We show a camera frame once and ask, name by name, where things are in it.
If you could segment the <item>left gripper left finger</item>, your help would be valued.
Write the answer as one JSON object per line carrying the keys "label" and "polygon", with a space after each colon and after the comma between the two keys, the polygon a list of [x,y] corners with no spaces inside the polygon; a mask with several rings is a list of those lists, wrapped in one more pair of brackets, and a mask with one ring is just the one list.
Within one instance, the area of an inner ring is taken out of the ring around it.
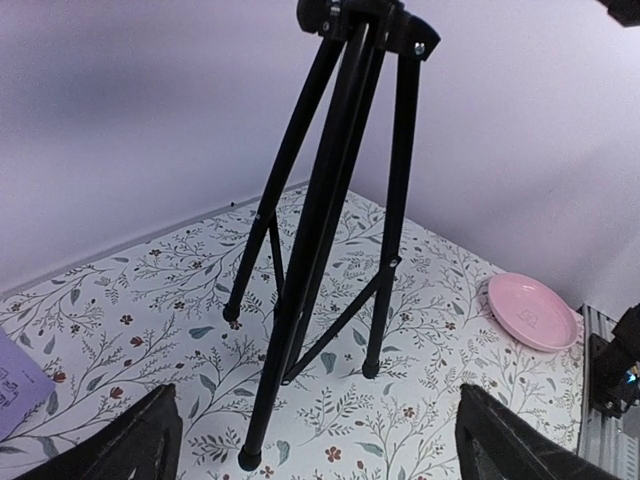
{"label": "left gripper left finger", "polygon": [[98,433],[20,478],[175,479],[182,431],[176,386],[160,385]]}

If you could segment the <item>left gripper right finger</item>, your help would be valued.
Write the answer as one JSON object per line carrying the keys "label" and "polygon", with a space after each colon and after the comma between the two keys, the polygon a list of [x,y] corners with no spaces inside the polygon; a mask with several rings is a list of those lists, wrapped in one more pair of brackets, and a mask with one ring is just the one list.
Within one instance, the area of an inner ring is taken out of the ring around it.
{"label": "left gripper right finger", "polygon": [[612,479],[547,439],[478,385],[463,384],[455,440],[463,479]]}

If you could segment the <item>purple sheet music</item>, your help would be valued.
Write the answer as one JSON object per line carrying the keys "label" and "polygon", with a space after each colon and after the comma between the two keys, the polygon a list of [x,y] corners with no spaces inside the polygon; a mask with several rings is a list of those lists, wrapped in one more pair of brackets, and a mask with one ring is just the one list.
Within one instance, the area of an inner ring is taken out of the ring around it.
{"label": "purple sheet music", "polygon": [[1,330],[1,440],[55,390],[54,382]]}

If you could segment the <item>black music stand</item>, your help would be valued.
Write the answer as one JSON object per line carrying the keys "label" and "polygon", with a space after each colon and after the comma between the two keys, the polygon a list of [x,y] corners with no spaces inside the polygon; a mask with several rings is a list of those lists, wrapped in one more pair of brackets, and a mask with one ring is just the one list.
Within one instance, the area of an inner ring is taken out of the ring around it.
{"label": "black music stand", "polygon": [[[291,383],[367,303],[374,306],[364,377],[380,370],[402,236],[416,131],[420,71],[439,34],[400,1],[301,1],[302,31],[321,45],[298,97],[260,199],[240,265],[223,309],[236,324],[264,242],[276,276],[273,327],[243,446],[241,469],[255,471],[279,390]],[[311,346],[307,333],[322,277],[346,201],[379,75],[387,55],[397,58],[395,110],[383,239],[373,278]],[[281,255],[276,208],[324,94],[331,97],[307,193],[288,258]]]}

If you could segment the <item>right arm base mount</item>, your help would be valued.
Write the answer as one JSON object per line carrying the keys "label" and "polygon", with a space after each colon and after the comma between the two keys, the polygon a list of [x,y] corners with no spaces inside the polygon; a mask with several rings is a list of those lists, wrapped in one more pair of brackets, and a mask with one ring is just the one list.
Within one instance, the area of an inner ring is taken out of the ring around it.
{"label": "right arm base mount", "polygon": [[620,419],[639,400],[639,305],[623,314],[612,335],[611,341],[589,337],[589,405]]}

